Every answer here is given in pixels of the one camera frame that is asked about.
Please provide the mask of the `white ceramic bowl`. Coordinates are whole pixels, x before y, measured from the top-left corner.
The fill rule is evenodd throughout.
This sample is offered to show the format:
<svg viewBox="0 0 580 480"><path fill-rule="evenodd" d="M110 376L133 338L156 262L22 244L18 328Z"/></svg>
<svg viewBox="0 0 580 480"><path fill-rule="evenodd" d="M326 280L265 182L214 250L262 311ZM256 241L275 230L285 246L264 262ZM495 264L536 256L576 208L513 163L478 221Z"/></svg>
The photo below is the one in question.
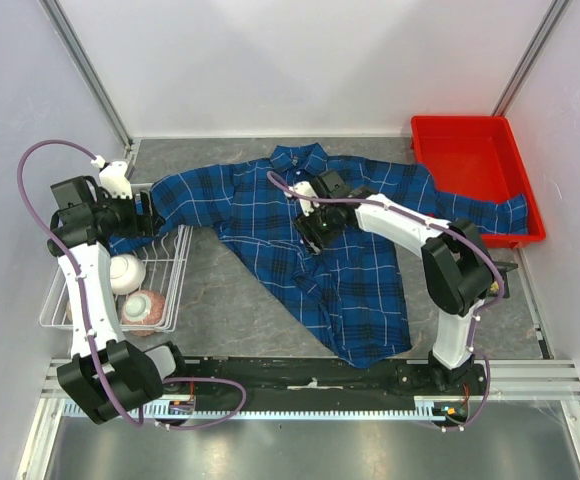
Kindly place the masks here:
<svg viewBox="0 0 580 480"><path fill-rule="evenodd" d="M146 267L136 256L122 254L111 258L110 283L113 294L127 295L138 290L145 276Z"/></svg>

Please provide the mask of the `red plastic bin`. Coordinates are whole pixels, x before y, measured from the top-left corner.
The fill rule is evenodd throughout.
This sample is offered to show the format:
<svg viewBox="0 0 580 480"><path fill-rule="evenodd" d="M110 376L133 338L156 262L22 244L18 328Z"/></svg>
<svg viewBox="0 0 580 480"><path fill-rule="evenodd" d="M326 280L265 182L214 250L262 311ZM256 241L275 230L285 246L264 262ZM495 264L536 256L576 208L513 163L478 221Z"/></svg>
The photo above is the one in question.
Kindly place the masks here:
<svg viewBox="0 0 580 480"><path fill-rule="evenodd" d="M495 203L519 194L526 199L528 232L488 234L488 247L515 249L545 240L539 207L506 118L416 115L411 129L415 159L441 190Z"/></svg>

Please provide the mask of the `black brooch box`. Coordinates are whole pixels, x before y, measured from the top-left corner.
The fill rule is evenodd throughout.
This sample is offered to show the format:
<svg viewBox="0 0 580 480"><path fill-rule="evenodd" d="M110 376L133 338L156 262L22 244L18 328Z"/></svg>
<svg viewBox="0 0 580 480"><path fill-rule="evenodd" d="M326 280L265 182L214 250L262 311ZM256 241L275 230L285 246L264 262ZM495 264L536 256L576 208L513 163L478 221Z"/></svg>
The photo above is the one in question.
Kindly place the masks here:
<svg viewBox="0 0 580 480"><path fill-rule="evenodd" d="M501 289L500 285L499 285L499 291L496 293L493 293L490 291L488 291L487 293L487 297L488 298L495 298L498 297L499 295L502 296L503 299L508 299L510 297L510 287L509 287L509 282L508 282L508 274L510 272L513 272L515 270L518 269L518 264L515 262L506 262L506 261L495 261L494 265L496 266L503 282L504 282L504 288Z"/></svg>

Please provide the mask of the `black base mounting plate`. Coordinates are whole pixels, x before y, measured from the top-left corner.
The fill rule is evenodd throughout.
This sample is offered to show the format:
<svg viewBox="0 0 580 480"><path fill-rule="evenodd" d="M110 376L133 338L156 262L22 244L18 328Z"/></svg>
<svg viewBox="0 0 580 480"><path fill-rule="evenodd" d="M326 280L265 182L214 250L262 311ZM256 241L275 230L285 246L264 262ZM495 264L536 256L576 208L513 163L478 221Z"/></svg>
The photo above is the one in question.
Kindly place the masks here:
<svg viewBox="0 0 580 480"><path fill-rule="evenodd" d="M485 392L484 366L470 361L457 374L446 374L435 362L382 360L358 369L334 358L187 357L176 373L193 383L168 382L166 394L189 394L196 405L232 410L240 391L201 378L232 380L246 390L244 407L389 407L414 405L417 397L480 396Z"/></svg>

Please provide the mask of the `pink patterned ceramic bowl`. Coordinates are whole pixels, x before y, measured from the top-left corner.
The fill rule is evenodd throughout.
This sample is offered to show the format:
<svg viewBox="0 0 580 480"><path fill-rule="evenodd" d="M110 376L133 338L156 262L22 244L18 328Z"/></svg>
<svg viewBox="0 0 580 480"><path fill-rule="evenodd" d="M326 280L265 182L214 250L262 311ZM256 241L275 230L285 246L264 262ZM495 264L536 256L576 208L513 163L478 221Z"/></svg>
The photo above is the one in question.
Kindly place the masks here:
<svg viewBox="0 0 580 480"><path fill-rule="evenodd" d="M138 290L130 294L121 308L121 324L129 326L129 332L136 336L149 336L154 326L162 320L165 297L151 290Z"/></svg>

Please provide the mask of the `beige ceramic bowl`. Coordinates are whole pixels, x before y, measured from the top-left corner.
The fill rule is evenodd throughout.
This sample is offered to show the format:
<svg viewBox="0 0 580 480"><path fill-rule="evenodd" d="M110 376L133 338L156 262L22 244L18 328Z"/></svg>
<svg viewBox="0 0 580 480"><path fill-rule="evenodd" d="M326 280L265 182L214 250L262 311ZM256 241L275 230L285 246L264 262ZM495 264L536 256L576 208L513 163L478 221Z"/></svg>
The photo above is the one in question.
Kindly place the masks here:
<svg viewBox="0 0 580 480"><path fill-rule="evenodd" d="M64 316L65 316L66 323L72 323L72 310L71 310L71 304L69 301L66 303Z"/></svg>

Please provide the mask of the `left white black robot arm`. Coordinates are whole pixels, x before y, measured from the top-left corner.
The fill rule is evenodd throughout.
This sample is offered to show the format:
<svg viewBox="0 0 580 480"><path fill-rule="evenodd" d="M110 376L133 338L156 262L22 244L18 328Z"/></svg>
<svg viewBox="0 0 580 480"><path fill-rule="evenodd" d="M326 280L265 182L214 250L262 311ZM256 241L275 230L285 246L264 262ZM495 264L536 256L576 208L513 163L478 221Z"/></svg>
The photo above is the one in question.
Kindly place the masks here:
<svg viewBox="0 0 580 480"><path fill-rule="evenodd" d="M91 176L51 187L58 205L48 249L64 274L72 312L72 350L63 390L96 424L140 412L164 390L178 393L189 369L170 341L146 351L125 339L110 279L113 237L153 237L163 224L148 192L115 198Z"/></svg>

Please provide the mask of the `aluminium slotted rail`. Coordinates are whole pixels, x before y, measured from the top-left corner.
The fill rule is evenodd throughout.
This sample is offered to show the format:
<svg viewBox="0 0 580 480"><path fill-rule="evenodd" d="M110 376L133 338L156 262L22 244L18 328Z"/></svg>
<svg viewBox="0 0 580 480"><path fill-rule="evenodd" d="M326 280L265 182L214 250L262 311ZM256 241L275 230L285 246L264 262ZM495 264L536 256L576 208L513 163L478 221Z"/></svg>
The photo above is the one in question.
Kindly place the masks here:
<svg viewBox="0 0 580 480"><path fill-rule="evenodd" d="M146 421L155 420L218 420L230 414L228 410L217 410L193 405L190 402L156 400L143 407ZM235 420L397 420L397 421L442 421L447 414L458 414L461 410L436 406L432 401L416 399L413 406L389 407L337 407L325 409L303 407L243 407L232 416Z"/></svg>

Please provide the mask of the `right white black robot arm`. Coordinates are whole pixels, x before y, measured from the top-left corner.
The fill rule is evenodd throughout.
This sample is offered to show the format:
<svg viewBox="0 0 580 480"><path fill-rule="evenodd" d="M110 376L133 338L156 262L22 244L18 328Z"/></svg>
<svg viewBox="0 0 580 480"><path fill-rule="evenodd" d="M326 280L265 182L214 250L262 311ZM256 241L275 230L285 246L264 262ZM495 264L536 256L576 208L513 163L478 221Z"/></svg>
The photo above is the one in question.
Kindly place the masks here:
<svg viewBox="0 0 580 480"><path fill-rule="evenodd" d="M499 301L505 293L501 268L476 225L423 215L365 185L353 189L334 170L287 188L286 196L299 201L294 225L315 253L355 227L422 261L427 293L439 309L428 381L443 394L459 387L474 362L474 335L487 297Z"/></svg>

